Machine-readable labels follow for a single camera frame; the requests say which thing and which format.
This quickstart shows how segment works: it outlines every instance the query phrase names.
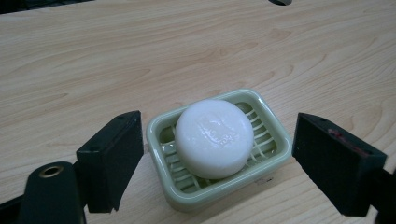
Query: wood grain surface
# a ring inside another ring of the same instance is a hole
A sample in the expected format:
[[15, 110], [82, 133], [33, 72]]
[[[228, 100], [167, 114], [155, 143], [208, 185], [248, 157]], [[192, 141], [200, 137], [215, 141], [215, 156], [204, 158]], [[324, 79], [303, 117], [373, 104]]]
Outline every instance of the wood grain surface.
[[[298, 112], [329, 119], [396, 167], [394, 0], [97, 0], [0, 16], [0, 203], [118, 114], [144, 131], [165, 111], [239, 88], [293, 136]], [[119, 212], [89, 223], [373, 223], [343, 217], [290, 159], [207, 208], [180, 213], [149, 154]]]

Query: white soap bar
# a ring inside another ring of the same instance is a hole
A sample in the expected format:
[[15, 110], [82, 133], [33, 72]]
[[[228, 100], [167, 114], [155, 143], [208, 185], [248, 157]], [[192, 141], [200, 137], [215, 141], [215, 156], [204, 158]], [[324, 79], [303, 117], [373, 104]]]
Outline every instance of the white soap bar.
[[235, 105], [203, 100], [189, 106], [175, 131], [177, 155], [193, 174], [220, 179], [241, 170], [253, 147], [253, 128]]

